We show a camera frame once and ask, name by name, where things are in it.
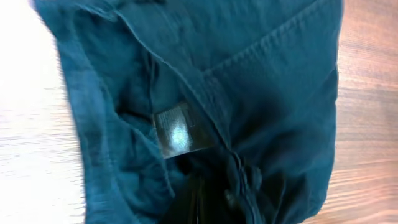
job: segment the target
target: garment tag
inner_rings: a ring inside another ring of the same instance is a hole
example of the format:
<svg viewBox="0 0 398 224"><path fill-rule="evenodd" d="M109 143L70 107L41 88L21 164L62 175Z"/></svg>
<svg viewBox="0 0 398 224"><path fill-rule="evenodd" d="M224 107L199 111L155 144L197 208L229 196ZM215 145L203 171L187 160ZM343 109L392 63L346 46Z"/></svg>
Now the garment tag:
<svg viewBox="0 0 398 224"><path fill-rule="evenodd" d="M154 125L164 159L214 146L203 121L186 102L155 114Z"/></svg>

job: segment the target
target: wooden table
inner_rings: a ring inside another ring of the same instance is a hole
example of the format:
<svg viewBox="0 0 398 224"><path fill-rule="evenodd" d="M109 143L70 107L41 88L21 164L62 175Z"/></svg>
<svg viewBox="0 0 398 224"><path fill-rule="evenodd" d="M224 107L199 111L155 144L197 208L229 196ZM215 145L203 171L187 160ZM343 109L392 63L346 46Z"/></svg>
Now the wooden table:
<svg viewBox="0 0 398 224"><path fill-rule="evenodd" d="M83 223L80 152L53 37L25 1L3 4L0 223ZM397 21L397 0L346 0L335 170L326 204L306 223L398 223Z"/></svg>

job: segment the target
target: wood grain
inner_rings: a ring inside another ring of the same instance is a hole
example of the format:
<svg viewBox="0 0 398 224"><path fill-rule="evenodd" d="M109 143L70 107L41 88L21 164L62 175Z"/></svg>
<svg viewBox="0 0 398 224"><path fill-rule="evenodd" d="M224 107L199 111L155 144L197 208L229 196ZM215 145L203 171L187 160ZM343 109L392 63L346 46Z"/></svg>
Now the wood grain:
<svg viewBox="0 0 398 224"><path fill-rule="evenodd" d="M398 1L346 0L336 162L306 223L398 223Z"/></svg>
<svg viewBox="0 0 398 224"><path fill-rule="evenodd" d="M82 164L53 38L27 2L3 4L0 223L83 223ZM306 223L398 223L396 21L396 0L346 0L335 169L326 204Z"/></svg>

